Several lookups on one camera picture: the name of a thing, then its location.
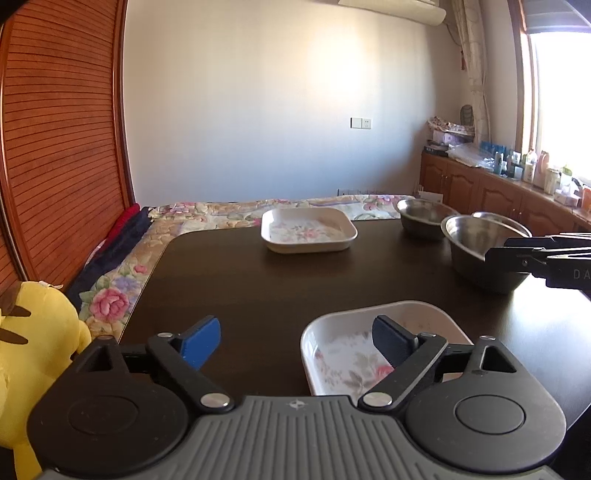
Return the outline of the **floral bed quilt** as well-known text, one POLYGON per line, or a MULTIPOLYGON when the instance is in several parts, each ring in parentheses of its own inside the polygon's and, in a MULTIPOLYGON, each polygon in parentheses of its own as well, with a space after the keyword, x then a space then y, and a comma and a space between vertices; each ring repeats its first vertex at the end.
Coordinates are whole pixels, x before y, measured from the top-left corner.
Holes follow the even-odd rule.
POLYGON ((276 208, 329 207, 341 210, 353 223, 398 220, 396 205, 405 194, 353 194, 303 200, 263 199, 249 202, 176 202, 148 207, 151 225, 123 262, 82 293, 79 319, 92 338, 121 340, 147 283, 171 245, 208 240, 239 232, 259 237, 260 219, 276 208))

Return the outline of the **pink thermos bottle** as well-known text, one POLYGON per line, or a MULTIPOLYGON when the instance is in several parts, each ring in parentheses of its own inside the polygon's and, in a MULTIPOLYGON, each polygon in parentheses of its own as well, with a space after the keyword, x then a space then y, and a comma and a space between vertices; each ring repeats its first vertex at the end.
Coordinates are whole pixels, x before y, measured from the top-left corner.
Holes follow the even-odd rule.
POLYGON ((539 189, 544 189, 546 174, 549 168, 549 154, 546 151, 541 151, 535 166, 533 185, 539 189))

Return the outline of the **wall air conditioner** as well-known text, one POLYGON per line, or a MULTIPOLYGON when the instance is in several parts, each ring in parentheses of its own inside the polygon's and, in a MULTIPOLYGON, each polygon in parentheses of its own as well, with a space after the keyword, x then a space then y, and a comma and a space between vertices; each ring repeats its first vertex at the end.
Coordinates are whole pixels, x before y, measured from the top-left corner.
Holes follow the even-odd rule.
POLYGON ((438 1, 417 0, 339 0, 339 6, 363 9, 428 26, 439 26, 447 12, 438 1))

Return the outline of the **wooden louvered wardrobe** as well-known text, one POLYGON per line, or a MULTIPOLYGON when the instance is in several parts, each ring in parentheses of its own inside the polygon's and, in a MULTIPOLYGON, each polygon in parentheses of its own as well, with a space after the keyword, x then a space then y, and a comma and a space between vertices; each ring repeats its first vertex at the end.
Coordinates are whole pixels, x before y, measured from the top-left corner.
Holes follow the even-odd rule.
POLYGON ((24 3, 1 27, 1 285, 70 283, 134 200, 123 1, 24 3))

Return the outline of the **white wall switch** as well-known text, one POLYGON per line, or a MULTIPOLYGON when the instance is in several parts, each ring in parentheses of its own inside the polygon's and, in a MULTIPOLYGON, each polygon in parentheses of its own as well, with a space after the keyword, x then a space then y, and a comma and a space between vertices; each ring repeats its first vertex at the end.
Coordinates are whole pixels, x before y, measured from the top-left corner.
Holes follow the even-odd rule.
POLYGON ((370 130, 370 128, 372 128, 372 120, 365 118, 352 118, 351 128, 370 130))

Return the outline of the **yellow plush toy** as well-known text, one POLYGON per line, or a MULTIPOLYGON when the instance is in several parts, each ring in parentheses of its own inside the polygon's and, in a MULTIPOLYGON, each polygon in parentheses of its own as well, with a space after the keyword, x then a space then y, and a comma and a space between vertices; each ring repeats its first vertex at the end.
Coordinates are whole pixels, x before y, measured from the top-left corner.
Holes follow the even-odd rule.
POLYGON ((91 342, 67 297, 44 282, 19 282, 1 296, 1 446, 18 479, 41 467, 27 436, 33 407, 91 342))

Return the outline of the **stack of folded cloths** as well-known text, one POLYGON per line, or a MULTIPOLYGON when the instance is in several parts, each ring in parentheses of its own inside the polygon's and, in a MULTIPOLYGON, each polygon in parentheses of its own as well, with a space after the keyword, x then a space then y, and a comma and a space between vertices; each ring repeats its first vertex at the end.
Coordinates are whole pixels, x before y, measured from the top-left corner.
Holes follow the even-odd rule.
POLYGON ((432 140, 446 145, 472 143, 475 138, 475 128, 446 121, 438 116, 427 121, 432 140))

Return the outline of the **white paper bag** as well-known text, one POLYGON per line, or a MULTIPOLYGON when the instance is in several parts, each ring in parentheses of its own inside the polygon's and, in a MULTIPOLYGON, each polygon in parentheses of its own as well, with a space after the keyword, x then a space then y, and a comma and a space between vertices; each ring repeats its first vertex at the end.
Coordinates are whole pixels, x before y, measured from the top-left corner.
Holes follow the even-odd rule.
POLYGON ((417 197, 422 200, 427 200, 436 203, 444 202, 444 195, 442 193, 426 191, 422 187, 418 189, 417 197))

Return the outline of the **clear plastic bag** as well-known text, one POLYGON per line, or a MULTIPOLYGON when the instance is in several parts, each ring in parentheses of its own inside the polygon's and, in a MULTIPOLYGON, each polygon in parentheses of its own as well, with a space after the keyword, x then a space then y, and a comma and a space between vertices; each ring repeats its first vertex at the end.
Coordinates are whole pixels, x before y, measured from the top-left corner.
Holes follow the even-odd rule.
POLYGON ((481 150, 473 143, 464 143, 451 146, 447 151, 448 157, 471 168, 494 170, 495 160, 493 156, 481 150))

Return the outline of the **wooden side cabinet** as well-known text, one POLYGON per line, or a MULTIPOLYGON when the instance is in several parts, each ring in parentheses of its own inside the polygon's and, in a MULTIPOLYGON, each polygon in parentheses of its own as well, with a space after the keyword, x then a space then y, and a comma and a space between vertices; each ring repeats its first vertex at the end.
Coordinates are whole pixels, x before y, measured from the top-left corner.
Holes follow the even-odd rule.
POLYGON ((536 236, 590 231, 590 214, 584 210, 561 205, 530 184, 426 151, 419 189, 441 194, 444 204, 463 214, 483 211, 511 218, 536 236))

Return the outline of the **large steel bowl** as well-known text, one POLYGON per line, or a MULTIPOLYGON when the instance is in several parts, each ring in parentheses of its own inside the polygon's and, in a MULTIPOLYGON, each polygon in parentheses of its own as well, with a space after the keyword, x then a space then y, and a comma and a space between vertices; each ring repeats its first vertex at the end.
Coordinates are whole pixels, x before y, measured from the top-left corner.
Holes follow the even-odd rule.
POLYGON ((453 215, 441 222, 441 229, 451 246, 454 269, 479 290, 510 294, 528 277, 502 270, 485 259, 491 248, 503 247, 508 239, 525 238, 515 228, 471 215, 453 215))

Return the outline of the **small steel bowl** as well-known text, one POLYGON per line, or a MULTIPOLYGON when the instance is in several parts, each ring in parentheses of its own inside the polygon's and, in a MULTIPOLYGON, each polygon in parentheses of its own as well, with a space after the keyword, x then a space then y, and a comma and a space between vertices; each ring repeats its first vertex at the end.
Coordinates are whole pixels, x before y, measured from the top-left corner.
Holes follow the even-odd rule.
POLYGON ((444 238, 442 222, 458 215, 456 210, 443 203, 415 198, 400 200, 396 209, 407 234, 430 241, 441 241, 444 238))

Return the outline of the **medium steel bowl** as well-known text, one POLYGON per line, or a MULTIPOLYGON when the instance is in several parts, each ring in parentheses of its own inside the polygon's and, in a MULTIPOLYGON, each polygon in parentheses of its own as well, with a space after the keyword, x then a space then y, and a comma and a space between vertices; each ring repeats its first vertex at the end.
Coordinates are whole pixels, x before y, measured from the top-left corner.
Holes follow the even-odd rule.
POLYGON ((475 218, 481 218, 481 219, 485 219, 485 220, 490 220, 499 224, 503 224, 507 227, 510 227, 516 231, 518 231, 522 236, 524 237, 528 237, 531 238, 532 237, 532 233, 531 231, 525 227, 524 225, 522 225, 521 223, 519 223, 518 221, 497 214, 497 213, 493 213, 493 212, 486 212, 486 211, 479 211, 479 212, 474 212, 472 214, 473 217, 475 218))

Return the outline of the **floral square plate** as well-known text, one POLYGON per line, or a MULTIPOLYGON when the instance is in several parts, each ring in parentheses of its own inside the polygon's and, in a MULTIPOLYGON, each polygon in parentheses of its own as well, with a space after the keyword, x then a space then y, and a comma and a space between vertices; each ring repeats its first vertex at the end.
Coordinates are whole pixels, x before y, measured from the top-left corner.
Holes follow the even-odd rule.
POLYGON ((322 315, 301 335, 301 359, 312 395, 348 395, 356 402, 393 371, 373 342, 372 327, 379 315, 390 317, 414 334, 429 332, 451 344, 472 343, 444 310, 421 301, 322 315))
POLYGON ((279 254, 344 251, 358 235, 344 212, 329 207, 276 208, 260 219, 260 237, 279 254))

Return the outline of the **red and navy blanket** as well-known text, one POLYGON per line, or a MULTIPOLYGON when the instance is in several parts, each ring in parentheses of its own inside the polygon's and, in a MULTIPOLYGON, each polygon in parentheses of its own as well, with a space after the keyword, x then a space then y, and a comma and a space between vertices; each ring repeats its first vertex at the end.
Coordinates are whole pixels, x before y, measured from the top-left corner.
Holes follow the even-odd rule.
POLYGON ((81 309, 83 303, 80 295, 90 291, 101 276, 118 267, 150 227, 147 207, 134 205, 130 214, 125 224, 111 240, 105 241, 69 286, 66 296, 77 310, 81 309))

